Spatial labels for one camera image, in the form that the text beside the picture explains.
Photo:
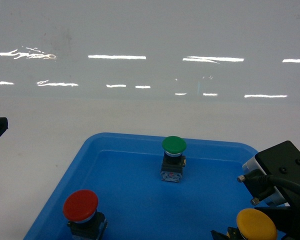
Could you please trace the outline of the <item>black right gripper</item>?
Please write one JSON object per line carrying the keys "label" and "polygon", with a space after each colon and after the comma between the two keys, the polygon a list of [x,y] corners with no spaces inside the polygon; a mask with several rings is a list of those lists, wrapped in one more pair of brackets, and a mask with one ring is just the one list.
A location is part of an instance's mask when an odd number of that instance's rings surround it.
{"label": "black right gripper", "polygon": [[[300,240],[300,151],[289,140],[255,155],[265,171],[258,182],[277,187],[289,206],[256,207],[266,214],[276,228],[285,233],[283,240]],[[228,240],[228,236],[210,231],[213,240]]]}

